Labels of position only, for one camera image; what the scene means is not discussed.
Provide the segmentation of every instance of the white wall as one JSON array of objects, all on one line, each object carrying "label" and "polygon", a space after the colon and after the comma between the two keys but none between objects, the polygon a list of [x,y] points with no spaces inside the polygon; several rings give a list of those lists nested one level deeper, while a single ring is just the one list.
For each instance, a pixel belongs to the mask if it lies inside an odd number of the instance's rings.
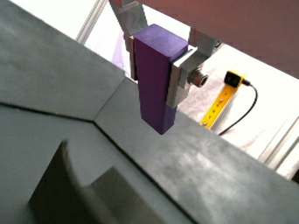
[{"label": "white wall", "polygon": [[10,0],[10,2],[74,39],[96,0]]}]

